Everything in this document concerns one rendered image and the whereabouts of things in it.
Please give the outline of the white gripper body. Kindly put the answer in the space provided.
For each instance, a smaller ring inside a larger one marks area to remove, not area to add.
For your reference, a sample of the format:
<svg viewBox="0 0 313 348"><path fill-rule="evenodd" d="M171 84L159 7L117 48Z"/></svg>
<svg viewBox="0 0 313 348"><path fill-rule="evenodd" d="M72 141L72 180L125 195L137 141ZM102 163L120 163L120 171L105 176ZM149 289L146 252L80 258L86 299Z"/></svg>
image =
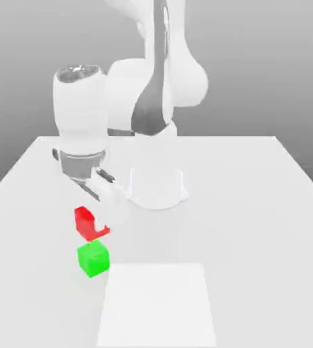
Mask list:
<svg viewBox="0 0 313 348"><path fill-rule="evenodd" d="M115 179L106 179L95 174L87 180L71 178L77 191L73 207L85 207L93 214L125 215L127 191Z"/></svg>

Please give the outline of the small red cube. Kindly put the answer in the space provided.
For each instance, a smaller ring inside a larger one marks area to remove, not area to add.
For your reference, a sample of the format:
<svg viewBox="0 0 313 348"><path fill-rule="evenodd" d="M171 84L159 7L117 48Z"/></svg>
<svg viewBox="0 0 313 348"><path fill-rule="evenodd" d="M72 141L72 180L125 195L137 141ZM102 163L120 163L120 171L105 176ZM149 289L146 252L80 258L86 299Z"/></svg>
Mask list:
<svg viewBox="0 0 313 348"><path fill-rule="evenodd" d="M74 217L76 230L88 242L110 233L110 228L84 206L74 209Z"/></svg>

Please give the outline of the small green cube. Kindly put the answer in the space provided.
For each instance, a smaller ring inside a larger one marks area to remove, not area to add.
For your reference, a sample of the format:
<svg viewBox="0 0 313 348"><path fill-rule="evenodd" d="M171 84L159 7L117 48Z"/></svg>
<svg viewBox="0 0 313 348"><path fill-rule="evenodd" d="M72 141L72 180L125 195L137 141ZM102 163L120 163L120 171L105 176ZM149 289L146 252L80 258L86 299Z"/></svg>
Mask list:
<svg viewBox="0 0 313 348"><path fill-rule="evenodd" d="M77 248L77 254L80 268L90 278L107 271L110 267L110 253L99 239Z"/></svg>

